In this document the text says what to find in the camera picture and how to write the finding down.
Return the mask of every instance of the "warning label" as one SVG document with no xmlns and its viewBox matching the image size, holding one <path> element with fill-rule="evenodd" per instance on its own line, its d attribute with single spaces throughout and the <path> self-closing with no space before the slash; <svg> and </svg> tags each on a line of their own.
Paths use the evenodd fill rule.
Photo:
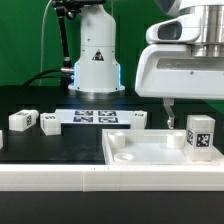
<svg viewBox="0 0 224 224">
<path fill-rule="evenodd" d="M 104 61 L 104 58 L 103 58 L 103 56 L 102 56 L 100 50 L 98 50 L 98 51 L 96 52 L 96 54 L 94 55 L 94 57 L 93 57 L 93 61 Z"/>
</svg>

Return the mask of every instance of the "green background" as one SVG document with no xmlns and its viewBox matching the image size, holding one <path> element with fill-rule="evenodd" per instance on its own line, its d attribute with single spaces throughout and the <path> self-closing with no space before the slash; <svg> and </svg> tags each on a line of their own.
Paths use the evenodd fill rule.
<svg viewBox="0 0 224 224">
<path fill-rule="evenodd" d="M 40 72 L 41 26 L 48 0 L 11 0 L 1 2 L 0 13 L 0 85 L 21 85 Z M 134 87 L 138 60 L 147 46 L 146 30 L 168 19 L 153 0 L 108 0 L 108 13 L 117 22 L 116 59 L 122 66 L 122 84 Z M 80 53 L 80 18 L 66 21 L 72 61 Z M 58 21 L 49 9 L 45 29 L 44 70 L 62 66 Z M 58 81 L 44 80 L 43 85 Z M 224 112 L 223 102 L 209 103 Z"/>
</svg>

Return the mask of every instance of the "table surface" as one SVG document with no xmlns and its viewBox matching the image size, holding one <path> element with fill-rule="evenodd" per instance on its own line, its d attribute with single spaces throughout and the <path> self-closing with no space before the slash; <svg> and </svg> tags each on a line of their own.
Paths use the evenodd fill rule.
<svg viewBox="0 0 224 224">
<path fill-rule="evenodd" d="M 112 100 L 89 101 L 75 98 L 58 87 L 0 87 L 0 130 L 4 147 L 0 163 L 10 164 L 105 164 L 102 149 L 102 129 L 128 125 L 62 125 L 61 136 L 45 136 L 37 124 L 25 132 L 8 130 L 8 116 L 22 109 L 36 109 L 39 113 L 54 113 L 56 109 L 84 110 L 143 110 L 148 112 L 147 129 L 168 129 L 168 115 L 161 99 L 140 98 L 133 91 Z M 178 100 L 174 106 L 178 128 L 186 128 L 190 114 L 207 114 L 216 120 L 214 145 L 224 150 L 224 115 L 203 101 Z"/>
<path fill-rule="evenodd" d="M 0 87 L 1 164 L 105 164 L 102 129 L 128 126 L 63 125 L 62 136 L 44 136 L 39 122 L 24 133 L 8 130 L 8 116 L 21 109 L 144 110 L 147 128 L 168 129 L 162 100 L 140 98 L 132 90 L 113 100 L 88 101 L 58 87 Z M 190 114 L 216 120 L 214 145 L 224 152 L 224 116 L 199 100 L 177 100 L 178 128 Z M 0 192 L 0 217 L 8 223 L 197 223 L 222 224 L 224 192 Z"/>
</svg>

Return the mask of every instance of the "white cube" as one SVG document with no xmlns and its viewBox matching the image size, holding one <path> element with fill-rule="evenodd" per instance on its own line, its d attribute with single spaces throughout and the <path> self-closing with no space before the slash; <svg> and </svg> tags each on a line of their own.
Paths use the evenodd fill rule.
<svg viewBox="0 0 224 224">
<path fill-rule="evenodd" d="M 40 126 L 45 135 L 60 135 L 61 121 L 54 113 L 43 113 L 40 115 Z"/>
<path fill-rule="evenodd" d="M 192 161 L 214 159 L 215 120 L 206 115 L 190 115 L 187 119 L 185 154 Z"/>
<path fill-rule="evenodd" d="M 3 147 L 2 131 L 0 131 L 0 149 Z"/>
<path fill-rule="evenodd" d="M 9 116 L 9 130 L 25 131 L 36 124 L 39 113 L 36 110 L 21 110 Z"/>
<path fill-rule="evenodd" d="M 142 130 L 145 129 L 147 123 L 147 112 L 134 111 L 131 116 L 131 129 Z"/>
</svg>

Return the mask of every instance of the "white tray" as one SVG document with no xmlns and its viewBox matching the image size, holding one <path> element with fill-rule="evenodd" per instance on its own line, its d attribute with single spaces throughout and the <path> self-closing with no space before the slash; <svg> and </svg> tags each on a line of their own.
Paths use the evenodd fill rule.
<svg viewBox="0 0 224 224">
<path fill-rule="evenodd" d="M 121 133 L 125 136 L 125 147 L 114 147 L 109 136 Z M 103 130 L 102 142 L 107 165 L 220 165 L 224 156 L 213 146 L 212 161 L 192 162 L 184 154 L 184 148 L 167 147 L 167 135 L 176 130 Z"/>
</svg>

